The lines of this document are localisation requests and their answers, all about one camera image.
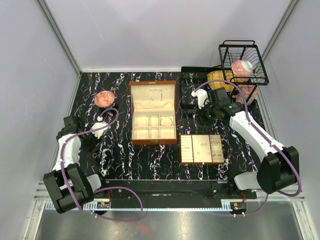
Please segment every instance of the black bracket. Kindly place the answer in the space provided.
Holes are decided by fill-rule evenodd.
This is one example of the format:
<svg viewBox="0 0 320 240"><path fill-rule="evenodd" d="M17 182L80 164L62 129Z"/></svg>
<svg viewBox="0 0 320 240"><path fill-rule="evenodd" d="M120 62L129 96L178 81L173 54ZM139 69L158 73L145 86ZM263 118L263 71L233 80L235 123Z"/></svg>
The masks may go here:
<svg viewBox="0 0 320 240"><path fill-rule="evenodd" d="M77 134L85 130L84 124L80 117L67 116L63 119L64 128L58 132L56 140L58 141L62 136L68 134ZM95 137L94 134L84 134L79 136L81 140L81 149L87 152L94 152L101 139Z"/></svg>
<svg viewBox="0 0 320 240"><path fill-rule="evenodd" d="M92 187L77 163L68 165L65 168L65 174L68 180L71 180L72 191L81 206L94 200ZM76 208L69 190L66 187L60 189L64 185L61 170L54 170L45 174L43 182L58 213L63 214Z"/></svg>
<svg viewBox="0 0 320 240"><path fill-rule="evenodd" d="M283 147L282 152L299 174L299 153L293 146ZM280 153L268 153L263 158L256 179L263 191L272 194L297 182L296 176Z"/></svg>
<svg viewBox="0 0 320 240"><path fill-rule="evenodd" d="M210 101L207 101L204 107L197 110L203 126L211 124L216 119L229 124L230 117L244 109L240 102L232 103L224 87L210 90L208 95Z"/></svg>
<svg viewBox="0 0 320 240"><path fill-rule="evenodd" d="M239 190L233 177L230 177L227 183L215 182L211 184L213 199L243 199L246 195L247 199L257 199L257 194L251 189Z"/></svg>

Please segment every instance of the open jewelry box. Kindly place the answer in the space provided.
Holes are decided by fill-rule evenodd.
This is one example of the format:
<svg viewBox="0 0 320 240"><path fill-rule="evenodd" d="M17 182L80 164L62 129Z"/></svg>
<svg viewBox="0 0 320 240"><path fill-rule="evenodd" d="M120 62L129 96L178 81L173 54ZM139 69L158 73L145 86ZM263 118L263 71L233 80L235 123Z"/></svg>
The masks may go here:
<svg viewBox="0 0 320 240"><path fill-rule="evenodd" d="M177 144L176 81L130 82L132 144Z"/></svg>

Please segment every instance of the gray floor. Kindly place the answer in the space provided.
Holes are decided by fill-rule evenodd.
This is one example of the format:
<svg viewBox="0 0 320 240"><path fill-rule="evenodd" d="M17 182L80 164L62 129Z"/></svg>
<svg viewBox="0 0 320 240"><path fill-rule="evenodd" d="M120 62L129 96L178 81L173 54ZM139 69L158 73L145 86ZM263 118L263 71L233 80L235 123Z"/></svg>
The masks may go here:
<svg viewBox="0 0 320 240"><path fill-rule="evenodd" d="M259 205L248 204L249 212ZM108 217L128 219L136 212L109 212ZM289 202L268 202L256 215L222 217L208 212L146 212L137 222L95 219L86 212L63 215L45 210L37 240L302 240Z"/></svg>

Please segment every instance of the pink bowl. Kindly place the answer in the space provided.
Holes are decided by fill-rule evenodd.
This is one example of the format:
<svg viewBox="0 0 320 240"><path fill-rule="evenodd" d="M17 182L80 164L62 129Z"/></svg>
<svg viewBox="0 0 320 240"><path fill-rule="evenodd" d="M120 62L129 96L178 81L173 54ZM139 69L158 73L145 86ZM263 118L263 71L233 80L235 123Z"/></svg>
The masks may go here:
<svg viewBox="0 0 320 240"><path fill-rule="evenodd" d="M94 96L94 103L100 108L106 108L113 104L115 99L116 97L112 91L105 90Z"/></svg>
<svg viewBox="0 0 320 240"><path fill-rule="evenodd" d="M255 86L254 85L242 85L239 86L241 91L244 94L245 99L248 99L250 96L251 92L254 90ZM247 102L248 105L252 104L252 102L255 100L256 95L259 92L259 88L256 88L254 92L252 93L252 96L250 97L249 101ZM244 104L244 100L241 96L241 94L238 92L238 94L235 97L235 101Z"/></svg>
<svg viewBox="0 0 320 240"><path fill-rule="evenodd" d="M231 69L237 77L251 77L252 64L246 60L237 60L231 64ZM249 78L241 78L243 81L248 81Z"/></svg>

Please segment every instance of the red patterned bowl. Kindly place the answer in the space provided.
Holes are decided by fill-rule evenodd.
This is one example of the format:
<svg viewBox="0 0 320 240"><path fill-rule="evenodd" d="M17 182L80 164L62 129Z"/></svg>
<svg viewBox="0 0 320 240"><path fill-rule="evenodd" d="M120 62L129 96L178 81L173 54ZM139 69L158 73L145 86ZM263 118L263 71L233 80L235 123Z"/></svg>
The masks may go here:
<svg viewBox="0 0 320 240"><path fill-rule="evenodd" d="M115 102L115 95L112 91L101 91L94 97L94 103L100 108L109 107L111 104Z"/></svg>
<svg viewBox="0 0 320 240"><path fill-rule="evenodd" d="M251 77L252 75L252 64L246 60L238 60L231 64L233 73L237 77ZM248 81L249 78L240 78L242 81Z"/></svg>

